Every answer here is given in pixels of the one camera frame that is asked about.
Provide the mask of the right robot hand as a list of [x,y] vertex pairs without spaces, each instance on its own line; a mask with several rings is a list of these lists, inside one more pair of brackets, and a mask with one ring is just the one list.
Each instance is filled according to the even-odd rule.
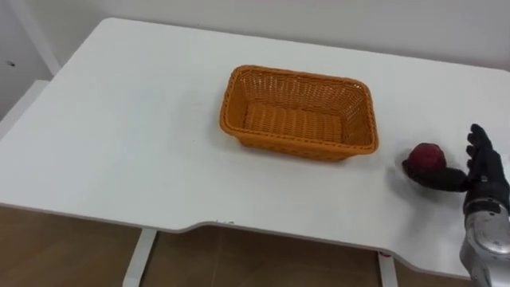
[[444,153],[433,143],[420,143],[402,161],[409,179],[438,191],[464,193],[464,215],[479,211],[499,214],[509,209],[509,183],[504,175],[500,154],[478,124],[472,124],[467,135],[469,160],[467,173],[448,167]]

